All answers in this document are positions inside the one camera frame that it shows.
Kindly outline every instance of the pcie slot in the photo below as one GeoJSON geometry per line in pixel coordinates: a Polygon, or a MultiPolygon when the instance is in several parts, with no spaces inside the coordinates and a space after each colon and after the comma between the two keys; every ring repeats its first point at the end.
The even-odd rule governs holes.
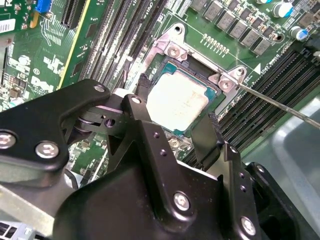
{"type": "MultiPolygon", "coordinates": [[[[270,69],[269,72],[262,76],[262,78],[259,79],[252,88],[260,93],[264,93],[268,86],[275,81],[275,78],[277,78],[288,67],[288,63],[293,62],[298,56],[299,54],[295,51],[286,53],[286,55],[280,59],[280,62],[276,63],[276,71],[272,71],[272,69],[270,69]]],[[[248,93],[244,95],[240,102],[238,102],[237,105],[233,107],[220,121],[222,131],[227,129],[243,111],[253,104],[253,101],[256,99],[256,97],[252,98],[248,93]]]]}
{"type": "MultiPolygon", "coordinates": [[[[126,33],[124,39],[120,43],[120,47],[116,48],[117,50],[114,55],[117,58],[121,58],[125,50],[129,47],[130,43],[132,42],[135,34],[139,29],[139,26],[142,24],[141,19],[143,19],[149,5],[150,3],[148,1],[140,1],[138,5],[137,13],[134,15],[134,18],[132,20],[132,23],[130,24],[130,28],[128,32],[126,33]]],[[[115,59],[113,59],[112,62],[108,65],[108,67],[104,70],[105,72],[101,77],[102,81],[100,81],[103,85],[108,84],[108,81],[111,79],[112,75],[117,69],[118,63],[119,63],[118,61],[115,61],[115,59]]]]}
{"type": "MultiPolygon", "coordinates": [[[[282,93],[276,98],[276,100],[280,103],[284,103],[287,104],[288,100],[293,97],[296,96],[297,94],[294,94],[297,92],[297,90],[303,86],[306,81],[308,81],[309,77],[312,76],[313,74],[315,74],[316,71],[313,70],[311,72],[303,72],[302,75],[300,77],[298,77],[298,79],[291,84],[287,89],[282,89],[282,93]]],[[[274,118],[275,115],[273,114],[273,112],[277,109],[276,107],[274,107],[273,105],[269,104],[269,103],[265,103],[265,102],[259,102],[257,104],[257,106],[261,107],[261,111],[259,113],[258,116],[252,116],[250,118],[250,121],[247,121],[243,126],[245,126],[245,128],[241,129],[241,132],[243,134],[236,134],[234,138],[230,137],[229,141],[231,141],[233,144],[237,145],[241,139],[245,139],[247,136],[251,136],[252,134],[254,134],[258,129],[264,129],[264,127],[259,127],[261,126],[261,124],[263,123],[263,121],[265,121],[266,119],[268,119],[269,117],[274,118]]]]}
{"type": "Polygon", "coordinates": [[[93,71],[93,75],[91,77],[92,79],[94,79],[98,82],[100,82],[102,80],[103,72],[106,68],[106,65],[111,60],[111,59],[106,59],[106,58],[111,57],[111,56],[109,56],[109,54],[110,54],[110,49],[113,46],[114,41],[116,40],[117,36],[119,37],[119,34],[120,34],[120,38],[123,38],[122,31],[125,32],[126,29],[122,29],[122,27],[128,28],[128,26],[126,26],[126,25],[130,24],[130,22],[127,22],[126,16],[128,14],[129,8],[132,3],[133,3],[133,0],[125,0],[124,1],[123,5],[121,6],[120,13],[117,16],[117,20],[114,23],[114,26],[112,27],[112,31],[110,33],[110,36],[108,37],[105,45],[103,46],[103,52],[97,61],[97,64],[95,66],[95,70],[93,71]]]}
{"type": "Polygon", "coordinates": [[[112,0],[109,2],[108,7],[105,10],[105,14],[103,16],[103,22],[98,30],[98,35],[95,37],[95,40],[92,44],[92,50],[90,51],[88,60],[86,62],[86,66],[83,69],[80,80],[91,78],[93,71],[95,70],[95,66],[100,59],[101,51],[106,44],[106,41],[111,33],[112,27],[114,25],[114,21],[118,14],[118,10],[120,9],[123,1],[112,0]]]}
{"type": "MultiPolygon", "coordinates": [[[[268,88],[265,90],[265,93],[268,97],[272,98],[272,99],[277,99],[277,93],[283,89],[287,84],[289,84],[291,82],[291,80],[293,79],[293,77],[295,75],[297,75],[300,71],[302,71],[303,68],[306,67],[306,65],[303,65],[304,58],[300,59],[297,62],[294,62],[294,64],[290,65],[290,68],[287,68],[284,73],[284,71],[282,73],[284,73],[284,75],[282,75],[278,81],[273,81],[273,84],[269,84],[268,88]]],[[[255,116],[257,114],[260,114],[259,108],[263,107],[263,104],[265,104],[265,102],[262,99],[256,98],[253,101],[253,104],[250,108],[247,108],[246,110],[244,110],[243,112],[241,112],[241,114],[237,117],[236,121],[238,123],[241,123],[241,125],[245,126],[246,123],[250,120],[250,118],[248,118],[248,116],[255,116]]],[[[227,132],[224,133],[224,137],[227,139],[230,139],[233,135],[235,135],[239,130],[241,129],[241,127],[237,124],[234,124],[230,127],[227,128],[227,132]]]]}
{"type": "Polygon", "coordinates": [[[85,0],[67,0],[63,8],[61,24],[69,29],[76,28],[85,3],[85,0]]]}
{"type": "MultiPolygon", "coordinates": [[[[294,107],[296,104],[298,104],[304,97],[306,97],[309,93],[311,93],[317,87],[318,85],[317,81],[320,81],[320,77],[314,80],[311,85],[307,86],[307,88],[305,86],[300,87],[300,90],[301,90],[300,93],[296,95],[290,103],[287,103],[287,106],[294,107]]],[[[269,121],[262,123],[263,126],[261,126],[260,129],[263,129],[263,130],[254,131],[254,134],[250,135],[249,138],[245,140],[241,140],[240,142],[235,142],[235,145],[237,146],[239,151],[244,150],[247,146],[253,143],[268,126],[273,126],[274,124],[276,124],[278,120],[280,120],[286,114],[284,111],[276,108],[275,106],[272,106],[272,108],[273,108],[272,118],[269,121]]]]}

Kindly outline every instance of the green circuit board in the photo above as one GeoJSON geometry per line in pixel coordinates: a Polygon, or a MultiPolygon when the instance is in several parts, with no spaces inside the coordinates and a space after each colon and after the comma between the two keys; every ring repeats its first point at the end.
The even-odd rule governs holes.
{"type": "Polygon", "coordinates": [[[29,28],[36,1],[0,1],[0,36],[14,34],[29,28]]]}
{"type": "MultiPolygon", "coordinates": [[[[131,28],[130,23],[139,11],[139,1],[87,0],[83,4],[77,27],[72,29],[61,22],[66,5],[65,0],[53,0],[50,11],[39,15],[37,25],[34,28],[29,27],[31,15],[35,14],[36,1],[29,2],[29,4],[23,3],[18,17],[22,13],[30,12],[26,21],[27,29],[17,31],[13,43],[1,52],[4,65],[0,85],[0,111],[90,77],[85,74],[85,71],[88,68],[87,60],[92,54],[92,49],[99,41],[97,36],[107,36],[107,33],[110,33],[113,26],[112,22],[119,17],[120,8],[129,3],[127,11],[124,13],[124,25],[116,32],[114,38],[110,38],[110,53],[102,59],[105,69],[109,69],[112,65],[111,62],[116,63],[114,73],[109,74],[110,77],[104,82],[108,88],[113,90],[121,79],[123,60],[145,35],[148,22],[155,17],[152,13],[157,10],[156,6],[160,2],[158,0],[148,1],[148,8],[143,14],[144,21],[141,22],[136,34],[130,40],[130,44],[123,52],[121,59],[117,59],[112,51],[120,47],[126,31],[131,28]],[[105,24],[103,31],[101,31],[102,24],[105,24]]],[[[212,0],[206,1],[206,5],[199,11],[190,7],[192,2],[191,0],[167,1],[166,7],[156,17],[156,22],[149,32],[149,37],[128,73],[125,85],[127,89],[134,90],[140,75],[141,65],[153,47],[155,40],[175,23],[181,23],[185,27],[184,42],[221,69],[228,71],[236,66],[244,66],[247,70],[244,82],[248,86],[252,86],[294,42],[290,35],[292,27],[300,26],[302,18],[316,4],[315,1],[295,0],[294,11],[290,17],[275,18],[272,9],[278,3],[277,1],[257,4],[254,0],[242,0],[232,11],[228,10],[230,0],[220,1],[222,11],[232,12],[234,20],[237,21],[241,18],[245,9],[250,10],[250,16],[245,20],[242,19],[247,24],[248,30],[253,29],[251,25],[254,20],[262,19],[260,28],[255,31],[259,38],[269,42],[269,47],[263,54],[259,55],[254,53],[256,46],[244,46],[241,44],[241,38],[235,39],[230,36],[230,31],[221,30],[217,26],[221,16],[217,16],[213,21],[204,17],[208,7],[213,2],[212,0]],[[264,36],[261,28],[269,27],[273,29],[272,34],[264,36]]],[[[18,17],[16,23],[19,24],[16,24],[16,27],[24,21],[24,19],[18,19],[18,17]]],[[[309,35],[316,33],[319,29],[319,20],[313,19],[305,28],[309,35]]],[[[157,55],[148,65],[146,73],[150,79],[159,69],[163,59],[164,56],[157,55]]],[[[103,73],[103,70],[98,72],[97,80],[104,78],[103,73]]],[[[244,92],[239,91],[220,111],[219,117],[223,118],[243,94],[244,92]]],[[[224,99],[223,94],[217,96],[210,109],[214,110],[224,99]]],[[[182,160],[190,149],[189,143],[184,144],[179,152],[176,152],[177,159],[182,160]]],[[[70,148],[68,168],[77,174],[84,175],[87,170],[90,170],[93,173],[96,172],[95,176],[101,176],[104,174],[107,165],[108,154],[103,136],[97,135],[91,139],[89,144],[88,142],[79,142],[70,148]]]]}

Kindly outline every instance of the ram slot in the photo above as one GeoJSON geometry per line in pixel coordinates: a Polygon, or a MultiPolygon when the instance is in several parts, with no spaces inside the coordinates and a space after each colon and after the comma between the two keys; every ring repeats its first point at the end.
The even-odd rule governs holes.
{"type": "MultiPolygon", "coordinates": [[[[100,58],[98,59],[98,63],[91,77],[98,82],[103,80],[104,72],[106,71],[106,68],[108,67],[109,62],[114,57],[114,51],[119,46],[120,44],[119,42],[121,42],[121,40],[123,39],[124,33],[127,31],[130,25],[131,17],[129,17],[128,19],[127,17],[128,17],[128,12],[131,5],[133,6],[132,4],[133,1],[134,0],[124,1],[121,7],[120,13],[117,17],[117,20],[114,26],[112,27],[111,34],[108,37],[106,44],[103,47],[103,52],[100,55],[100,58]]],[[[137,10],[137,7],[134,5],[133,8],[134,8],[133,9],[133,14],[134,14],[135,11],[137,10]]]]}
{"type": "Polygon", "coordinates": [[[100,81],[103,85],[107,86],[112,79],[112,76],[114,75],[119,63],[118,61],[116,61],[116,58],[121,59],[125,53],[125,50],[130,46],[135,34],[139,30],[139,27],[142,25],[141,19],[143,19],[149,5],[150,3],[148,1],[140,1],[138,10],[133,17],[128,32],[120,43],[120,47],[116,49],[116,52],[114,53],[115,58],[113,58],[112,62],[110,62],[110,64],[104,69],[104,73],[102,76],[103,80],[100,81]]]}
{"type": "MultiPolygon", "coordinates": [[[[303,80],[299,82],[294,81],[294,83],[290,84],[288,88],[283,89],[281,95],[278,95],[278,96],[274,95],[273,98],[275,98],[278,102],[285,103],[287,99],[290,97],[290,95],[288,95],[287,92],[291,94],[297,94],[295,91],[304,83],[305,81],[303,80]]],[[[243,124],[243,126],[241,126],[241,129],[239,129],[239,131],[241,131],[243,134],[241,134],[241,136],[239,134],[233,134],[231,137],[228,138],[229,141],[233,143],[238,143],[240,142],[240,139],[250,136],[250,134],[252,134],[253,132],[255,131],[259,132],[260,130],[257,130],[257,129],[258,129],[258,126],[261,124],[261,120],[263,119],[265,120],[266,118],[268,118],[272,114],[271,110],[273,111],[275,110],[275,108],[273,108],[272,105],[266,102],[259,102],[257,103],[256,106],[257,108],[260,108],[258,114],[253,115],[250,113],[249,115],[250,118],[246,121],[245,124],[243,124]]]]}
{"type": "Polygon", "coordinates": [[[182,160],[185,164],[196,169],[202,169],[203,165],[197,161],[195,149],[193,148],[182,160]]]}
{"type": "Polygon", "coordinates": [[[104,45],[109,39],[110,33],[112,32],[113,25],[117,19],[117,15],[120,11],[123,0],[111,0],[105,9],[105,14],[103,16],[102,24],[98,30],[98,35],[95,37],[94,42],[92,43],[92,50],[89,53],[88,60],[86,62],[85,68],[81,72],[80,80],[91,78],[95,66],[97,65],[101,52],[104,45]]]}
{"type": "MultiPolygon", "coordinates": [[[[148,14],[146,14],[145,19],[143,20],[143,24],[140,26],[137,36],[134,39],[133,44],[130,46],[129,49],[129,54],[128,56],[132,57],[133,61],[132,63],[134,63],[134,61],[136,60],[137,56],[139,55],[139,53],[141,52],[143,46],[146,44],[146,42],[148,40],[150,40],[150,35],[152,30],[154,30],[154,26],[157,23],[157,19],[159,18],[160,14],[163,12],[164,6],[166,6],[166,3],[168,2],[168,0],[156,0],[153,3],[152,8],[150,9],[150,12],[148,14]]],[[[121,84],[122,87],[124,85],[124,81],[126,79],[124,79],[124,66],[122,65],[120,69],[117,70],[117,72],[119,72],[120,74],[118,74],[115,77],[115,82],[116,84],[113,86],[114,88],[118,88],[121,84]]]]}
{"type": "MultiPolygon", "coordinates": [[[[296,91],[298,92],[298,94],[295,95],[294,98],[286,105],[289,107],[294,107],[295,105],[297,105],[319,85],[317,81],[320,81],[320,76],[318,76],[316,80],[313,80],[311,84],[305,83],[303,86],[301,86],[296,91]]],[[[267,120],[261,122],[254,134],[250,135],[248,138],[243,138],[241,139],[241,141],[235,143],[240,151],[243,151],[246,147],[252,144],[258,137],[261,136],[261,134],[266,129],[276,124],[277,121],[279,121],[286,114],[286,112],[277,107],[271,106],[271,108],[273,109],[273,111],[270,110],[270,112],[272,112],[272,117],[268,116],[269,118],[267,120]]]]}
{"type": "MultiPolygon", "coordinates": [[[[263,91],[264,94],[267,95],[269,98],[276,100],[276,96],[277,96],[277,93],[279,92],[279,90],[284,88],[293,79],[293,78],[289,78],[289,76],[290,75],[294,76],[294,75],[298,74],[305,67],[305,65],[302,64],[303,61],[304,61],[303,59],[300,59],[299,61],[295,61],[294,64],[290,65],[290,68],[286,68],[286,70],[282,71],[282,74],[284,73],[284,76],[281,75],[281,79],[278,79],[280,75],[273,78],[272,84],[269,84],[269,86],[263,91]]],[[[261,107],[265,103],[266,102],[264,100],[255,97],[251,106],[247,107],[243,112],[241,112],[241,114],[238,115],[238,117],[236,119],[238,124],[233,124],[230,127],[228,127],[227,131],[225,131],[223,133],[223,136],[226,139],[230,139],[234,134],[236,134],[238,131],[240,131],[242,126],[245,126],[247,124],[247,122],[250,120],[250,118],[248,118],[248,116],[253,117],[253,116],[259,114],[261,107]]]]}
{"type": "MultiPolygon", "coordinates": [[[[288,63],[293,62],[299,56],[295,51],[287,51],[265,75],[263,75],[257,83],[252,87],[254,90],[264,93],[267,87],[275,81],[277,76],[281,74],[287,67],[288,63]]],[[[238,116],[253,104],[257,97],[246,93],[235,107],[231,108],[226,116],[219,122],[221,130],[224,131],[231,126],[238,116]]]]}

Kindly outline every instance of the silver screw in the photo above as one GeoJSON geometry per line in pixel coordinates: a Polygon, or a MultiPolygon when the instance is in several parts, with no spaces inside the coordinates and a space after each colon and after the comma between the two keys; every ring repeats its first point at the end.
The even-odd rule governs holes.
{"type": "Polygon", "coordinates": [[[59,154],[58,146],[51,141],[44,141],[35,147],[35,153],[43,159],[53,159],[59,154]]]}
{"type": "Polygon", "coordinates": [[[261,165],[257,165],[256,168],[262,173],[265,172],[264,168],[261,165]]]}
{"type": "Polygon", "coordinates": [[[230,149],[231,149],[232,152],[234,152],[235,154],[238,153],[238,150],[237,150],[234,146],[230,146],[230,149]]]}
{"type": "Polygon", "coordinates": [[[222,85],[222,87],[223,87],[224,89],[227,89],[227,88],[229,87],[229,83],[228,83],[228,82],[225,82],[225,83],[222,85]]]}
{"type": "Polygon", "coordinates": [[[180,142],[178,139],[176,138],[172,138],[169,140],[169,145],[172,147],[172,148],[178,148],[180,146],[180,142]]]}
{"type": "Polygon", "coordinates": [[[242,76],[244,73],[245,73],[245,71],[244,71],[243,68],[239,68],[239,69],[236,71],[236,74],[237,74],[239,77],[242,76]]]}
{"type": "Polygon", "coordinates": [[[256,235],[256,228],[254,224],[249,220],[249,218],[243,216],[241,218],[241,224],[247,234],[249,234],[250,236],[256,235]]]}
{"type": "Polygon", "coordinates": [[[105,91],[105,89],[102,86],[99,86],[99,85],[95,85],[94,89],[97,90],[100,93],[103,93],[105,91]]]}
{"type": "Polygon", "coordinates": [[[0,132],[0,149],[11,148],[16,143],[16,138],[8,132],[0,132]]]}
{"type": "Polygon", "coordinates": [[[134,101],[136,104],[140,104],[141,100],[139,98],[137,98],[136,96],[132,97],[132,101],[134,101]]]}
{"type": "Polygon", "coordinates": [[[190,202],[184,194],[180,192],[176,192],[173,197],[175,205],[180,209],[181,211],[187,211],[190,208],[190,202]]]}
{"type": "Polygon", "coordinates": [[[188,55],[186,53],[181,55],[181,59],[187,59],[188,55]]]}
{"type": "Polygon", "coordinates": [[[177,50],[174,49],[174,48],[172,48],[172,49],[170,50],[170,55],[175,56],[176,54],[177,54],[177,50]]]}

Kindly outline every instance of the motherboard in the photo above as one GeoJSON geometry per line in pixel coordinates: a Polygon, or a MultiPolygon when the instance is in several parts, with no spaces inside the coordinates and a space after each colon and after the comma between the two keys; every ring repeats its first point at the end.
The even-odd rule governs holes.
{"type": "MultiPolygon", "coordinates": [[[[145,73],[152,121],[201,168],[191,130],[208,112],[242,154],[289,117],[233,80],[296,109],[320,93],[319,27],[319,0],[3,0],[0,111],[83,79],[134,93],[145,73]]],[[[103,135],[69,153],[82,186],[107,171],[103,135]]]]}

